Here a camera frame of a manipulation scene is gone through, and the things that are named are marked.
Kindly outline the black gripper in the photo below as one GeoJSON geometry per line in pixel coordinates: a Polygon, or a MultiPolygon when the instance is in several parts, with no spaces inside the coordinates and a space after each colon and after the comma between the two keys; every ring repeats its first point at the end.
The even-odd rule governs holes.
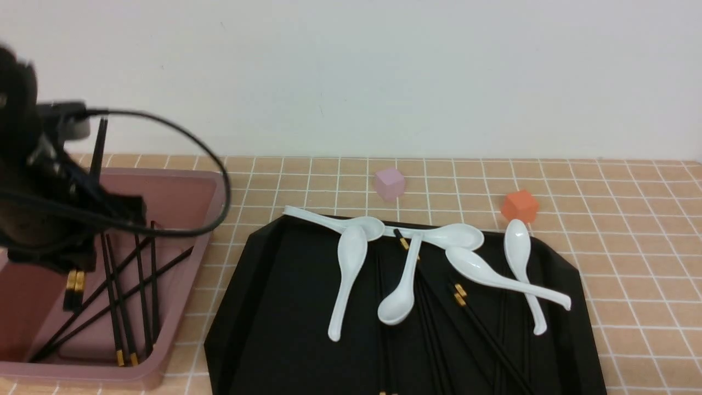
{"type": "Polygon", "coordinates": [[[145,225],[140,195],[108,192],[64,150],[90,135],[83,101],[39,103],[37,73],[2,46],[2,246],[11,263],[51,272],[93,272],[103,228],[66,216],[65,207],[145,225]]]}

